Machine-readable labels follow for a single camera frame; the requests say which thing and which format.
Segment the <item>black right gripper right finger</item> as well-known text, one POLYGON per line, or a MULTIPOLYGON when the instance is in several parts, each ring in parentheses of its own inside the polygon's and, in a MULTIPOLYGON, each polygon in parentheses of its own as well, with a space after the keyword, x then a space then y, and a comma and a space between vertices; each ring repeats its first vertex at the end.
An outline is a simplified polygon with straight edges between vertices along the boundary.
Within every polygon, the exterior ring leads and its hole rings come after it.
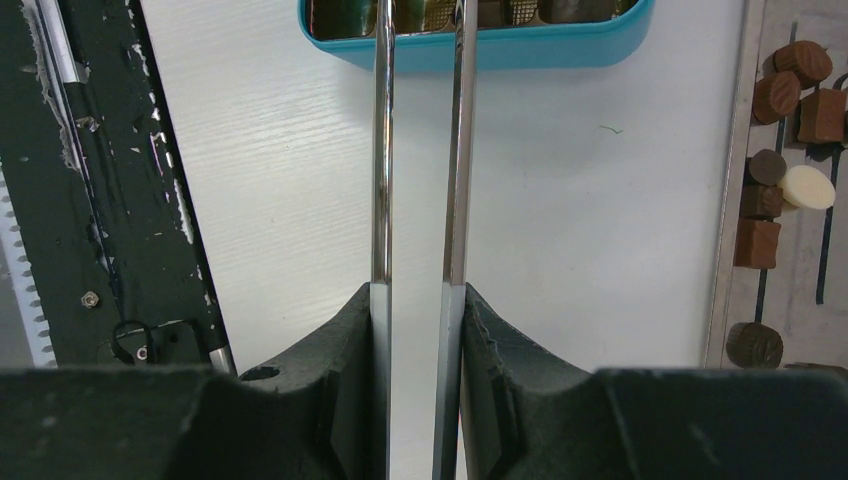
POLYGON ((843 479, 847 382, 813 370, 584 371, 473 288, 461 419, 472 479, 843 479))

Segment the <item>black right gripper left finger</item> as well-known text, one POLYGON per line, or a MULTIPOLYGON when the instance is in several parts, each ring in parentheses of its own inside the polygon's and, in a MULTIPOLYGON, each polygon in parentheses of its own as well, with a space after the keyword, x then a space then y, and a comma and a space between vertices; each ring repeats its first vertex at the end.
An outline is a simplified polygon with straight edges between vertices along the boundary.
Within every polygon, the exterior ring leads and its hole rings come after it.
POLYGON ((5 479, 369 479, 370 292, 234 378, 209 369, 1 375, 5 479))

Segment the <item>steel serving tongs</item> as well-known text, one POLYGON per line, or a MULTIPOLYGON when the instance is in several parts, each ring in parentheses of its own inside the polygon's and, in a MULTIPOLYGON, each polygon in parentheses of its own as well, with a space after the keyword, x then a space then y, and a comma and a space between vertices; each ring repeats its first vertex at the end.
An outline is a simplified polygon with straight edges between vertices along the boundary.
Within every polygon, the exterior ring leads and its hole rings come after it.
MULTIPOLYGON (((373 185, 369 308, 373 337, 375 473, 389 476, 392 333, 392 167, 395 60, 395 6, 377 6, 375 103, 373 116, 373 185)), ((456 475, 462 322, 466 298, 470 180, 473 148, 478 4, 455 4, 454 73, 450 172, 447 193, 443 281, 437 363, 432 476, 456 475)))

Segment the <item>teal chocolate box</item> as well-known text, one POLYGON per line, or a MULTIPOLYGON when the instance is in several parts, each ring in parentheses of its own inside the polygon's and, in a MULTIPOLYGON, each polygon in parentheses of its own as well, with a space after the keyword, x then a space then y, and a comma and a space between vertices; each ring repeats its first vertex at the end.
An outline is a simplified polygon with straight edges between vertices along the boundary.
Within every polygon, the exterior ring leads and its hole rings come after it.
MULTIPOLYGON (((394 68, 398 73, 452 70, 457 2, 395 1, 394 68)), ((596 68, 631 55, 645 39, 652 1, 480 1, 481 70, 596 68)), ((375 63, 377 1, 300 1, 304 36, 319 50, 357 67, 375 63)))

